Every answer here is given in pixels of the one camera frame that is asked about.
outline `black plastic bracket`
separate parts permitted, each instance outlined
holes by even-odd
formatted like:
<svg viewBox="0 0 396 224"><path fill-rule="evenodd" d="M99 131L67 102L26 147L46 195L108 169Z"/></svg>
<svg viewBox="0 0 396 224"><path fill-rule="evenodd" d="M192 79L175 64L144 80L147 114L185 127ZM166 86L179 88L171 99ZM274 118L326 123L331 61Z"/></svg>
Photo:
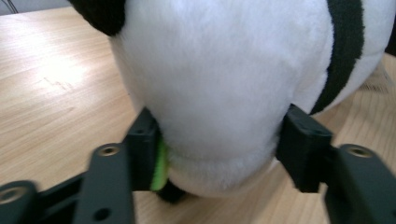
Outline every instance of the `black plastic bracket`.
<svg viewBox="0 0 396 224"><path fill-rule="evenodd" d="M328 186L325 203L331 223L396 223L396 179L372 150L356 145L332 147L332 134L297 106L284 118L276 157L295 188L318 192Z"/></svg>

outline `wooden table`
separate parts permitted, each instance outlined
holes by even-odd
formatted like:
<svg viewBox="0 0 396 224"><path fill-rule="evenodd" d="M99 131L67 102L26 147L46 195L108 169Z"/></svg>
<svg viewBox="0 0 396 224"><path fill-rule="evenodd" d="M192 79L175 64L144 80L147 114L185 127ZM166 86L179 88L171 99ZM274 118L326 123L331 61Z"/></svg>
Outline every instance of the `wooden table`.
<svg viewBox="0 0 396 224"><path fill-rule="evenodd" d="M119 142L133 122L106 37L72 8L0 17L0 52L0 185L33 179L48 189L84 171L91 151ZM396 80L396 59L383 63ZM318 119L336 145L372 148L396 172L395 89L358 91ZM139 224L328 223L322 195L299 193L280 165L236 198L170 205L134 195Z"/></svg>

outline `panda plush toy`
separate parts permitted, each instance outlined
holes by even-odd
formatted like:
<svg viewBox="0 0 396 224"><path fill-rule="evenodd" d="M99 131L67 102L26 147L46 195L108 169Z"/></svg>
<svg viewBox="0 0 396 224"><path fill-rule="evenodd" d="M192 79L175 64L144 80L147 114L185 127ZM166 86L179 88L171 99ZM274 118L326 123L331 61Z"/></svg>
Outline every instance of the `panda plush toy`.
<svg viewBox="0 0 396 224"><path fill-rule="evenodd" d="M396 0L70 0L109 36L134 109L192 194L248 189L270 170L291 104L317 114L375 70Z"/></svg>

